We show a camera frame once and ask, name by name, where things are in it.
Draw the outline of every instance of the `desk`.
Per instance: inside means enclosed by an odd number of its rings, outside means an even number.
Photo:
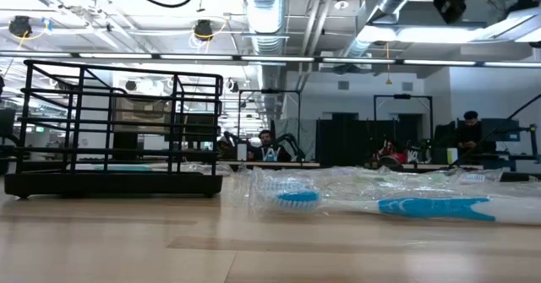
[[[279,161],[218,161],[218,165],[229,165],[236,171],[238,167],[244,164],[247,168],[253,168],[255,166],[264,169],[316,169],[320,168],[320,163],[313,162],[279,162]]]
[[[541,282],[541,228],[359,213],[250,216],[232,186],[226,178],[214,199],[16,201],[0,193],[0,281]]]
[[[441,168],[447,168],[447,164],[403,164],[404,169],[421,169],[421,170],[439,170]],[[483,170],[481,165],[461,165],[462,168],[468,168],[473,170]]]

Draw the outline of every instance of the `person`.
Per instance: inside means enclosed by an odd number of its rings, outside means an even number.
[[[461,152],[477,148],[478,153],[490,152],[495,150],[494,142],[482,143],[478,147],[479,142],[483,139],[483,129],[478,119],[479,115],[475,111],[464,113],[464,126],[457,130],[456,141]]]
[[[291,161],[291,156],[281,144],[271,147],[274,136],[270,130],[263,130],[259,136],[261,147],[254,153],[257,161]]]

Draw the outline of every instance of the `sticker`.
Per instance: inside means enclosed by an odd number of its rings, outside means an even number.
[[[484,175],[475,174],[475,173],[462,174],[460,181],[461,182],[484,182]]]

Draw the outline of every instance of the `yellow cable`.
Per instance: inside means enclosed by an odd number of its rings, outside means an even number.
[[[25,42],[26,38],[21,38],[19,46],[17,46],[17,51],[20,50],[20,48],[23,46],[23,42]],[[8,68],[6,69],[6,73],[3,74],[3,77],[6,78],[6,76],[9,73],[9,69],[11,69],[11,65],[14,64],[15,57],[11,58],[11,62],[9,62]]]
[[[210,35],[197,35],[197,34],[195,34],[195,30],[194,30],[194,29],[195,29],[195,25],[194,25],[194,26],[192,26],[192,33],[194,33],[194,35],[195,35],[196,37],[198,37],[198,38],[211,38],[211,37],[214,37],[215,35],[218,35],[218,34],[222,33],[223,29],[226,28],[226,25],[227,25],[227,20],[226,20],[226,21],[224,22],[224,24],[221,26],[221,29],[220,29],[220,30],[218,30],[216,33],[210,34]]]
[[[205,50],[205,54],[208,54],[208,53],[209,53],[209,46],[210,46],[210,41],[207,41],[207,42],[206,42],[206,50]]]
[[[28,31],[25,32],[25,34],[23,35],[23,38],[19,37],[19,36],[16,36],[16,35],[13,35],[13,37],[21,40],[21,41],[25,41],[25,40],[34,40],[34,39],[38,39],[40,38],[43,34],[45,34],[45,32],[47,31],[47,23],[45,23],[45,28],[43,29],[43,31],[37,35],[37,36],[34,36],[34,37],[26,37],[26,35],[28,35]]]

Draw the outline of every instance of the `robotic arm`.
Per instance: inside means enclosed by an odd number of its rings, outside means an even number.
[[[284,133],[282,136],[278,137],[277,139],[272,141],[272,144],[270,146],[274,150],[278,150],[278,146],[281,142],[287,142],[291,149],[293,150],[293,154],[295,157],[293,158],[295,161],[304,161],[306,158],[306,155],[301,150],[301,148],[298,146],[297,140],[291,133]]]

